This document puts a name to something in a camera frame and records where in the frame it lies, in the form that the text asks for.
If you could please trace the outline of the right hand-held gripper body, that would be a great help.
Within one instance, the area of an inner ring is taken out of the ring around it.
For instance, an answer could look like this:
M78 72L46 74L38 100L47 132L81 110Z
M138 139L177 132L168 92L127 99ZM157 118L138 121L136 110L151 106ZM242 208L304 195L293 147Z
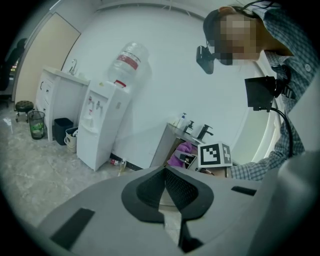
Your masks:
M185 169L199 172L212 168L228 168L233 166L230 147L222 142L200 143L193 145L185 143L174 151L174 157L182 163Z

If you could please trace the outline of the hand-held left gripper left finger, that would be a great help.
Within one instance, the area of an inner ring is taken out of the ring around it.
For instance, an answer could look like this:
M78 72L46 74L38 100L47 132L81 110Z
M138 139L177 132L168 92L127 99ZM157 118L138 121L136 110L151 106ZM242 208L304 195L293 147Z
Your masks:
M50 238L79 209L94 212L73 246L79 256L179 256L181 250L163 224L146 223L132 216L121 199L123 188L154 168L105 179L79 192L51 211L39 224Z

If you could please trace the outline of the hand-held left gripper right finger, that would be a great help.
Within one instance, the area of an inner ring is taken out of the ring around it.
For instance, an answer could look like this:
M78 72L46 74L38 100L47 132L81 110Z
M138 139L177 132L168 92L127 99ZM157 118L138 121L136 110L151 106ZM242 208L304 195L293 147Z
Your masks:
M166 256L247 256L257 227L254 181L165 168L165 187L180 215L179 243Z

